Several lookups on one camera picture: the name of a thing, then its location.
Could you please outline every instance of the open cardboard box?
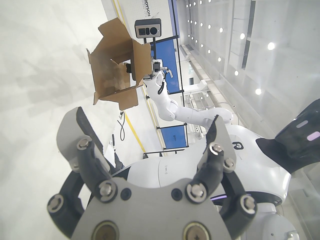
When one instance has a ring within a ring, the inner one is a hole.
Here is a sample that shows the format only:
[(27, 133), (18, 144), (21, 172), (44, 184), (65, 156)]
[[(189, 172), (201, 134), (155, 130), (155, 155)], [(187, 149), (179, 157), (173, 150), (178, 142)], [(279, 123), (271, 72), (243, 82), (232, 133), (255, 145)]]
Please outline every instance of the open cardboard box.
[[(142, 86), (143, 76), (152, 73), (151, 46), (132, 39), (119, 18), (98, 27), (103, 38), (88, 57), (95, 87), (94, 101), (119, 103), (121, 111), (138, 105), (136, 88)], [(123, 63), (130, 60), (136, 85), (130, 87), (130, 75)]]

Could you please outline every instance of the black cable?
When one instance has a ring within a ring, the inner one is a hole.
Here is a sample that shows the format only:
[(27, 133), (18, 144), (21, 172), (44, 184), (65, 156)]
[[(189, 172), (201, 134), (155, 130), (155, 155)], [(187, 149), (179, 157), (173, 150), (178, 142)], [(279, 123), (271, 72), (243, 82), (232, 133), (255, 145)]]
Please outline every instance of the black cable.
[[(166, 73), (164, 74), (164, 80), (166, 80), (167, 74), (168, 74), (168, 72), (166, 72)], [(159, 94), (159, 95), (162, 93), (164, 87), (165, 87), (165, 82), (162, 81), (162, 84), (161, 84), (161, 86), (160, 86), (160, 89), (158, 90), (158, 94)]]
[(117, 120), (117, 121), (121, 125), (120, 140), (123, 141), (125, 139), (125, 130), (123, 129), (123, 125), (125, 124), (126, 114), (125, 114), (125, 112), (121, 112), (120, 114), (123, 115), (123, 123), (121, 124), (119, 122), (119, 120)]

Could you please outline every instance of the white floor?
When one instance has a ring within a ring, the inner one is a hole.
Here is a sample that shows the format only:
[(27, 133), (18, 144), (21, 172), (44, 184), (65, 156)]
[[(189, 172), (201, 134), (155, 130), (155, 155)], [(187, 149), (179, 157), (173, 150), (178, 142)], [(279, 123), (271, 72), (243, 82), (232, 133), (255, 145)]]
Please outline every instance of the white floor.
[[(101, 0), (0, 0), (0, 239), (65, 239), (46, 206), (70, 172), (56, 145), (67, 111), (82, 106), (105, 148), (113, 131), (119, 138), (118, 104), (92, 105), (86, 48), (100, 41), (105, 21)], [(156, 137), (151, 119), (141, 121), (139, 108), (127, 113), (144, 148), (159, 150), (148, 143)], [(142, 149), (124, 128), (117, 152), (128, 165)]]

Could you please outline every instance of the metal bolt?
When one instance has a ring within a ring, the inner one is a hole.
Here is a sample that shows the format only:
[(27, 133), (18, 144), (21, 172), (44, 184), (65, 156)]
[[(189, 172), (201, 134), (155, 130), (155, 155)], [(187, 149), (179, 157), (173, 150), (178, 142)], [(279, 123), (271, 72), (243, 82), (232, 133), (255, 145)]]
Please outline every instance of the metal bolt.
[(202, 183), (186, 186), (186, 195), (194, 203), (202, 203), (207, 198), (207, 191)]
[(224, 164), (226, 167), (228, 168), (231, 168), (234, 166), (234, 163), (233, 163), (233, 160), (231, 158), (227, 158), (225, 161), (224, 161)]
[(247, 214), (255, 214), (255, 199), (250, 195), (242, 195), (240, 198), (240, 205)]
[(218, 144), (214, 144), (213, 150), (220, 153), (220, 152), (222, 152), (223, 148), (222, 148), (222, 146), (220, 146)]
[(48, 203), (47, 209), (50, 213), (56, 213), (63, 206), (63, 196), (61, 194), (56, 194), (53, 196)]
[(201, 189), (200, 185), (198, 185), (198, 184), (193, 185), (191, 188), (191, 194), (194, 197), (202, 197), (203, 190)]
[(89, 145), (89, 141), (87, 138), (83, 138), (81, 139), (78, 143), (77, 143), (77, 149), (78, 150), (85, 150), (87, 148), (87, 146)]
[(184, 240), (209, 240), (209, 233), (200, 223), (191, 223), (187, 225), (184, 232)]
[(104, 183), (100, 188), (101, 196), (110, 196), (112, 193), (111, 185), (109, 183)]
[(211, 142), (209, 144), (209, 149), (211, 153), (215, 154), (216, 156), (223, 151), (223, 147), (220, 146), (219, 144), (215, 144), (214, 142)]
[(253, 210), (255, 208), (255, 200), (253, 198), (245, 198), (244, 200), (244, 206), (248, 210)]
[(87, 147), (88, 145), (89, 145), (88, 139), (81, 139), (79, 141), (79, 147), (81, 147), (81, 148)]

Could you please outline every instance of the box flap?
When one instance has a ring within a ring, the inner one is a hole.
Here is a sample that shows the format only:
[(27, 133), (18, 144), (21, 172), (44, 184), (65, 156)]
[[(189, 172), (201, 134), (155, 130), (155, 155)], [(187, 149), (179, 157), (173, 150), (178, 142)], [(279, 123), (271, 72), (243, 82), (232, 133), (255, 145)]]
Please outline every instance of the box flap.
[(115, 94), (102, 97), (100, 100), (119, 103), (119, 109), (121, 111), (138, 105), (138, 96), (135, 87), (130, 87), (129, 89), (121, 90)]
[(149, 43), (141, 45), (139, 42), (132, 40), (134, 69), (136, 72), (137, 85), (143, 79), (143, 76), (152, 73), (151, 46)]
[(100, 41), (95, 51), (102, 48), (116, 49), (121, 44), (132, 44), (127, 28), (119, 18), (112, 19), (111, 21), (102, 24), (98, 27), (98, 30), (103, 35), (103, 39)]

